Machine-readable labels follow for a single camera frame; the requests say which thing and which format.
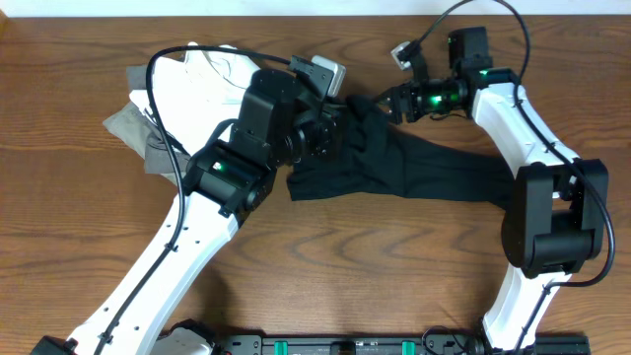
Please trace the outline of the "black t-shirt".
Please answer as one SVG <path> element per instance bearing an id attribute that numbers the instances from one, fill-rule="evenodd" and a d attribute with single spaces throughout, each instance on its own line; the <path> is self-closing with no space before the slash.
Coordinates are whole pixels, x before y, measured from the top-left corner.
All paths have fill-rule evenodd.
<path id="1" fill-rule="evenodd" d="M 294 201 L 367 192 L 510 206 L 514 177 L 503 158 L 404 133 L 366 97 L 349 96 L 346 104 L 349 122 L 337 157 L 305 158 L 288 175 Z"/>

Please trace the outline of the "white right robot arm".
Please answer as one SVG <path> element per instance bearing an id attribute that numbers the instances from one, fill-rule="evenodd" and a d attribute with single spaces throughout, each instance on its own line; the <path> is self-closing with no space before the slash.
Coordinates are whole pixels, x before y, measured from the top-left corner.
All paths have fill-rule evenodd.
<path id="1" fill-rule="evenodd" d="M 584 160 L 565 146 L 531 106 L 518 75 L 494 65 L 485 28 L 448 35 L 452 74 L 432 79 L 418 39 L 391 51 L 410 81 L 377 98 L 389 119 L 415 122 L 430 113 L 463 110 L 492 139 L 514 177 L 513 198 L 501 239 L 509 266 L 481 336 L 469 354 L 577 354 L 587 341 L 539 340 L 538 324 L 562 287 L 601 251 L 611 226 L 604 212 L 608 171 L 600 160 Z"/>

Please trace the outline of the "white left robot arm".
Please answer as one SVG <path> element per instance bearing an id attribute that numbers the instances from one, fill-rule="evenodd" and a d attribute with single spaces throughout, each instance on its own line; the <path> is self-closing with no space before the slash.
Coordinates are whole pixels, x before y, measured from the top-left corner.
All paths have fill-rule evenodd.
<path id="1" fill-rule="evenodd" d="M 276 171 L 333 153 L 342 127 L 334 101 L 344 69 L 256 71 L 238 118 L 188 163 L 167 218 L 102 307 L 66 339 L 43 337 L 35 354 L 211 354 L 197 325 L 163 327 L 211 258 L 271 192 Z"/>

